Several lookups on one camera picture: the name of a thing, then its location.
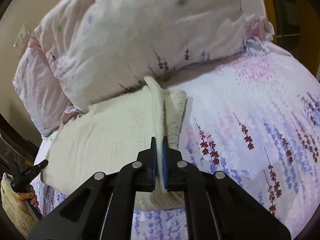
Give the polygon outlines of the person left hand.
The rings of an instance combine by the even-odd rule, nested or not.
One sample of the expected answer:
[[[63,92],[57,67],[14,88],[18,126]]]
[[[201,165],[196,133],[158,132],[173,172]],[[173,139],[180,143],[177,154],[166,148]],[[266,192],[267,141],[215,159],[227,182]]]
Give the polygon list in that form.
[[[25,212],[28,211],[28,208],[26,207],[24,201],[30,200],[31,205],[34,207],[39,206],[39,202],[37,201],[37,195],[35,194],[35,190],[32,185],[28,185],[28,192],[19,193],[16,195],[16,199],[18,201],[18,204],[22,210]]]

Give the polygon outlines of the beige fuzzy left sleeve forearm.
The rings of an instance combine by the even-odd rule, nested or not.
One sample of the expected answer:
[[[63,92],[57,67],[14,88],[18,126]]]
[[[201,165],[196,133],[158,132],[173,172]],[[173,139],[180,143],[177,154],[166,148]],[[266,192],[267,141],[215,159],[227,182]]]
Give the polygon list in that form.
[[[35,220],[28,211],[24,211],[18,203],[16,193],[11,188],[12,176],[4,173],[1,180],[1,200],[4,212],[15,228],[27,239],[28,233],[36,225]]]

